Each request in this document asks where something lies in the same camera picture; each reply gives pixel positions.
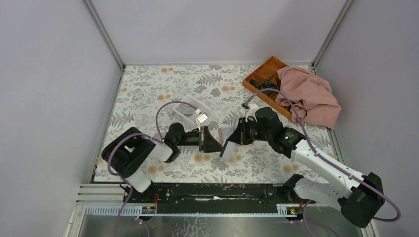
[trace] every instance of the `clear plastic box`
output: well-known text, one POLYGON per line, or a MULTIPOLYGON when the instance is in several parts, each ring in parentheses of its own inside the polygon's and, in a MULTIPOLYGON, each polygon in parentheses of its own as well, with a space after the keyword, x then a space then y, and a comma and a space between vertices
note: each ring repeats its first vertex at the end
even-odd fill
MULTIPOLYGON (((214 112, 207 105, 205 105, 200 100, 193 97, 192 95, 187 94, 180 101, 187 102, 187 103, 197 107, 198 109, 201 110, 202 113, 205 113, 208 116, 208 119, 205 120, 202 123, 203 126, 208 126, 214 120, 214 118, 215 118, 214 112)), ((177 119, 185 127, 188 127, 188 128, 191 128, 191 129, 198 128, 198 125, 195 121, 195 119, 198 117, 198 115, 194 112, 192 113, 192 110, 190 110, 191 112, 188 113, 188 114, 191 114, 191 115, 185 115, 183 112, 181 112, 182 110, 184 110, 184 109, 181 109, 181 108, 182 107, 184 108, 185 106, 186 105, 184 105, 184 104, 176 103, 175 106, 172 107, 172 109, 176 113, 177 119)))

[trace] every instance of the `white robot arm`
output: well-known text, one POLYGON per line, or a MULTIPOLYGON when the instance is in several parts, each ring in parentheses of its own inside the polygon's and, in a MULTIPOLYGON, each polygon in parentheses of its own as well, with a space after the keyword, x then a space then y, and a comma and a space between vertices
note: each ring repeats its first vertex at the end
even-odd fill
POLYGON ((254 105, 244 105, 244 107, 247 109, 246 117, 239 119, 237 129, 226 140, 224 151, 220 155, 223 160, 229 159, 231 148, 235 144, 248 145, 255 140, 266 141, 274 151, 306 165, 330 183, 321 184, 295 174, 285 186, 293 189, 302 199, 320 202, 341 211, 346 219, 358 227, 365 228, 369 224, 384 204, 384 199, 352 177, 357 177, 382 192, 381 179, 377 175, 370 173, 366 176, 353 170, 315 146, 317 153, 314 153, 305 136, 293 128, 283 127, 278 115, 270 107, 260 109, 256 109, 254 105), (317 155, 322 155, 350 175, 345 175, 317 155))

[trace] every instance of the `gray wall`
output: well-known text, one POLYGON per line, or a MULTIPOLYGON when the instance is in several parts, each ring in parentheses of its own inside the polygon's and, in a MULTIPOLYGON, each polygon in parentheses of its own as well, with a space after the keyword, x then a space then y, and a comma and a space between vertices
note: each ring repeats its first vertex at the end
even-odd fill
MULTIPOLYGON (((350 166, 382 178, 402 210, 380 237, 417 236, 419 1, 355 1, 318 71, 342 105, 337 132, 350 166)), ((388 203, 378 216, 395 216, 388 203)))
POLYGON ((126 63, 311 62, 345 0, 93 0, 126 63))
POLYGON ((81 0, 0 3, 0 236, 62 236, 119 69, 81 0))

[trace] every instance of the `leaf pattern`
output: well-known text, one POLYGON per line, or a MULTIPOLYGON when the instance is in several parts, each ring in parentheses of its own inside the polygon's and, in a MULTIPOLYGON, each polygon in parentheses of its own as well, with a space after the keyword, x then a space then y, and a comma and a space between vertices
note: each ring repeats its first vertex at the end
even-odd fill
POLYGON ((214 88, 211 90, 210 95, 212 95, 213 97, 219 97, 221 95, 221 92, 218 88, 214 88))
MULTIPOLYGON (((189 93, 201 100, 215 113, 209 130, 215 139, 219 127, 235 126, 245 112, 240 104, 251 96, 242 86, 243 78, 258 65, 186 65, 186 66, 127 66, 116 99, 103 147, 128 128, 135 126, 142 132, 158 138, 155 115, 164 103, 180 100, 189 93)), ((260 107, 267 106, 258 97, 253 99, 260 107)), ((301 132, 297 124, 279 115, 284 126, 301 132)), ((159 127, 164 135, 168 126, 177 122, 172 106, 159 114, 159 127)), ((327 130, 307 125, 313 143, 326 153, 332 153, 327 130)), ((294 173, 315 181, 325 182, 304 165, 293 162, 272 150, 265 142, 254 142, 237 147, 228 162, 221 161, 219 153, 203 154, 198 147, 179 147, 178 158, 166 164, 146 159, 140 167, 153 182, 202 183, 284 183, 294 173)), ((120 182, 107 171, 107 163, 100 159, 95 170, 95 182, 120 182)))
POLYGON ((223 78, 221 78, 221 76, 218 73, 210 73, 202 75, 196 83, 201 85, 215 85, 215 83, 220 82, 222 80, 223 78))

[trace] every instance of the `pink cloth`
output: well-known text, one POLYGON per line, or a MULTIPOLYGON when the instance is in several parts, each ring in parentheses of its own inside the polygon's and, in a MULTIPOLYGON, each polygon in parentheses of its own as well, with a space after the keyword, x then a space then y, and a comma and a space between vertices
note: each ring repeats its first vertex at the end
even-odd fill
MULTIPOLYGON (((283 67, 277 72, 281 80, 280 91, 294 102, 303 122, 335 128, 341 107, 326 80, 302 68, 283 67)), ((285 107, 290 105, 280 94, 275 101, 285 107)), ((291 113, 292 120, 297 122, 292 109, 291 113)))

